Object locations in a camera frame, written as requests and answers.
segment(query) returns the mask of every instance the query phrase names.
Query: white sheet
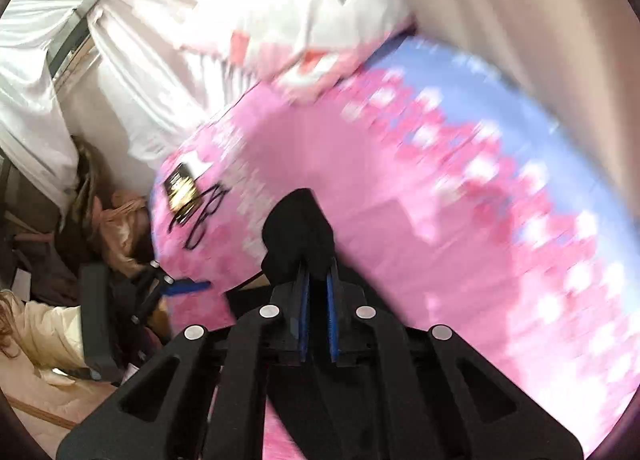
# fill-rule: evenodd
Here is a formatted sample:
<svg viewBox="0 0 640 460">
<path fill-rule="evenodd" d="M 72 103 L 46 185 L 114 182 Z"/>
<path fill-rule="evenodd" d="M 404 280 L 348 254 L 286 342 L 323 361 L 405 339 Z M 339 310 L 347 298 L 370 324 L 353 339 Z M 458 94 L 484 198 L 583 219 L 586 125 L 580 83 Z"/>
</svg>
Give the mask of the white sheet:
<svg viewBox="0 0 640 460">
<path fill-rule="evenodd" d="M 155 171 L 129 154 L 127 130 L 115 109 L 126 108 L 140 116 L 144 112 L 114 77 L 97 48 L 81 58 L 80 64 L 58 90 L 69 132 L 81 135 L 104 156 L 115 186 L 148 194 Z"/>
<path fill-rule="evenodd" d="M 78 156 L 52 88 L 46 50 L 81 1 L 12 0 L 0 20 L 0 146 L 61 209 Z M 117 78 L 99 87 L 97 100 L 102 95 L 110 102 L 129 137 L 129 153 L 153 167 L 251 83 L 226 74 L 220 63 L 173 49 L 172 32 L 196 2 L 102 0 L 90 15 L 102 54 L 98 63 L 108 64 Z M 80 86 L 84 80 L 73 81 Z M 87 102 L 82 114 L 91 117 L 93 106 Z"/>
<path fill-rule="evenodd" d="M 129 153 L 153 168 L 252 84 L 220 61 L 174 48 L 196 2 L 100 0 L 89 15 L 101 64 L 115 77 L 102 92 L 127 130 Z"/>
</svg>

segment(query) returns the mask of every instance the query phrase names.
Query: white pillow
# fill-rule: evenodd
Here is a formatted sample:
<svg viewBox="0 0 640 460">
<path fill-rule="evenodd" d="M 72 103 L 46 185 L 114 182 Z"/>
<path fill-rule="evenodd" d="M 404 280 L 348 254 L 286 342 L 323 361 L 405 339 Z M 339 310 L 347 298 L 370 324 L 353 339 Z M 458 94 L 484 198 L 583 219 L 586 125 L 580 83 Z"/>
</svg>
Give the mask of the white pillow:
<svg viewBox="0 0 640 460">
<path fill-rule="evenodd" d="M 404 0 L 201 0 L 179 44 L 312 100 L 410 21 Z"/>
</svg>

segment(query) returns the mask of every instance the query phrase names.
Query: doll hair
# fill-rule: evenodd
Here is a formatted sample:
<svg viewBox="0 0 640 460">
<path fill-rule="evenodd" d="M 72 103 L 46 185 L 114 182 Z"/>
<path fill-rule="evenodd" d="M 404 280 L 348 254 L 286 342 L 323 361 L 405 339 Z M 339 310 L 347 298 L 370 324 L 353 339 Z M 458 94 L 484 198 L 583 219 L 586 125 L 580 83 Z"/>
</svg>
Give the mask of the doll hair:
<svg viewBox="0 0 640 460">
<path fill-rule="evenodd" d="M 0 292 L 0 352 L 6 357 L 13 358 L 8 349 L 14 334 L 14 316 L 6 292 Z"/>
</svg>

